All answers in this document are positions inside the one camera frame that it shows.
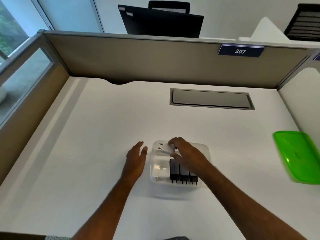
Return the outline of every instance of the green plastic lid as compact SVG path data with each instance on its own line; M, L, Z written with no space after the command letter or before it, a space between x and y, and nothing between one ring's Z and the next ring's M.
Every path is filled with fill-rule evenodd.
M320 184L320 154L310 136L300 131L273 133L280 155L299 181Z

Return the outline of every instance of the chair backrest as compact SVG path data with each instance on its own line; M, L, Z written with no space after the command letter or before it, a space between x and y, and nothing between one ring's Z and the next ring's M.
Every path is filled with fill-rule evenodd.
M149 9L190 13L190 3L182 1L149 1Z
M284 34L290 40L320 42L320 4L298 4Z

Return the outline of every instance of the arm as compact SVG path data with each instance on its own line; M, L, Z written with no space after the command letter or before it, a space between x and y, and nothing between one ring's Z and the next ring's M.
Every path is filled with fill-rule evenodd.
M146 162L147 147L138 142L127 154L121 177L101 206L72 238L73 240L112 240L129 193L141 176Z
M242 192L205 156L183 138L173 138L179 153L172 153L187 170L200 177L216 196L247 240L306 240L300 233Z

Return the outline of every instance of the white desk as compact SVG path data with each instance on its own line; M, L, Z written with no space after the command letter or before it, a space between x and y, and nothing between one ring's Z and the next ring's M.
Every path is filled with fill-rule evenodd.
M170 88L249 92L256 110L170 106ZM320 187L289 180L272 140L278 130L297 127L276 90L70 77L0 187L0 231L71 237L118 180L131 146L182 136L207 145L240 189L316 240ZM115 240L244 239L208 188L161 192L149 157Z

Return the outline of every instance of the cubicle partition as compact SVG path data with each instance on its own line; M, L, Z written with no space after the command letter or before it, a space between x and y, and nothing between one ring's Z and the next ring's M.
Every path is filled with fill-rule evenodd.
M69 76L101 78L114 84L151 81L280 89L303 68L319 63L313 60L319 52L314 46L235 41L235 45L264 47L264 51L259 57L219 55L225 43L227 40L39 31L0 67L1 86L35 52L48 59L34 84L0 121L0 183Z

